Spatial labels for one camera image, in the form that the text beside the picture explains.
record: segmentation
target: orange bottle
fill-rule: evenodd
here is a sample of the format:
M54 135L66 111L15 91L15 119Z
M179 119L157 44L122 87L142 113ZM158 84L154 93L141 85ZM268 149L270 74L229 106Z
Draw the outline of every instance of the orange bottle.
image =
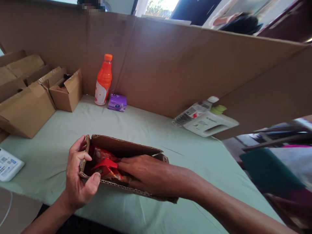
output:
M111 54L104 55L104 62L97 77L97 85L95 87L94 102L99 106L103 106L106 103L108 91L111 85L111 60L113 56Z

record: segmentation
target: purple packet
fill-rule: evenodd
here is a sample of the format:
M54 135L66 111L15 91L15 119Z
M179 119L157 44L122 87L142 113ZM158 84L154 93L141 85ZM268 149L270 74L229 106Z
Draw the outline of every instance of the purple packet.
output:
M108 109L124 112L127 106L127 98L122 95L111 94L110 101L108 103Z

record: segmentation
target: red snack packet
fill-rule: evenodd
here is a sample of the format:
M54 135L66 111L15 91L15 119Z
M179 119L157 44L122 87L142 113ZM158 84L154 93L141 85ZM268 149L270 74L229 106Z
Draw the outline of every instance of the red snack packet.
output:
M109 158L113 162L119 162L120 159L116 158L111 152L94 146L93 159L96 163L100 163L104 158Z
M90 173L99 172L101 174L101 179L104 180L118 180L124 183L129 183L131 178L126 175L120 174L117 170L117 162L120 159L116 158L112 153L107 150L94 147L93 159L97 164L91 169Z

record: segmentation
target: orange bottle cap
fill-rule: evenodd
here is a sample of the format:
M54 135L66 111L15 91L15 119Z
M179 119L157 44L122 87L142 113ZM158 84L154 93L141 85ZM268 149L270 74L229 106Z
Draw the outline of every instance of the orange bottle cap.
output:
M105 54L104 55L104 60L111 61L112 59L113 59L113 56L111 54Z

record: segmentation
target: stack of cardboard boxes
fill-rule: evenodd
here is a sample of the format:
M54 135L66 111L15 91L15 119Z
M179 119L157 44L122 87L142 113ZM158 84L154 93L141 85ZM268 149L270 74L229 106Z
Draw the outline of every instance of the stack of cardboard boxes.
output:
M81 70L68 76L24 51L0 57L0 128L8 133L33 138L55 109L73 112L81 97Z

